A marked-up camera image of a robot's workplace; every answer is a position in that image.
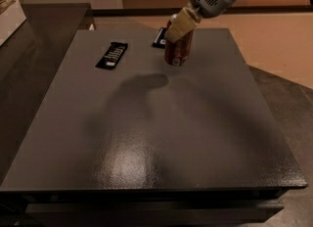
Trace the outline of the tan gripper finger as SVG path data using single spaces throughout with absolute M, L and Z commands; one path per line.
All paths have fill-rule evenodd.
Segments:
M 175 43 L 195 29 L 200 21 L 201 17 L 196 9 L 184 7 L 165 33 L 165 38 L 169 42 Z

